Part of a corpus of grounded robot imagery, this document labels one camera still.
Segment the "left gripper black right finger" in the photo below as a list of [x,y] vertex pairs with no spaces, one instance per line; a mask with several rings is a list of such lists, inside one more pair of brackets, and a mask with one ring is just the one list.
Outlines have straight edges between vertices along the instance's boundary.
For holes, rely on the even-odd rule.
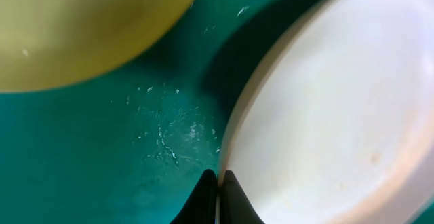
[[220,187],[220,224],[264,224],[231,170]]

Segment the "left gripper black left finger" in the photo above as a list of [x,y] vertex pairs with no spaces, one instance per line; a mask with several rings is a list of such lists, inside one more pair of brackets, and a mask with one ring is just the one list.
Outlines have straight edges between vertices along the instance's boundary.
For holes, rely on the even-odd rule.
[[181,211],[170,224],[215,224],[217,177],[204,170]]

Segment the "yellow-green plate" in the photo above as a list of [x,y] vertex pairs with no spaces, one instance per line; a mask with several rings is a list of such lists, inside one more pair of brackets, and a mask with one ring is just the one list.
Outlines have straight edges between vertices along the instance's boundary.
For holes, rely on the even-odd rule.
[[194,0],[1,0],[1,91],[67,86],[158,41]]

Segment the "white plate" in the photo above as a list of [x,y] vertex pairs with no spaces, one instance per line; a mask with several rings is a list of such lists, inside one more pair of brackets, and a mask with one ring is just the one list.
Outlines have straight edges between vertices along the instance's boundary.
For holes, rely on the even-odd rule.
[[433,199],[433,0],[320,0],[277,40],[226,127],[265,223],[409,223]]

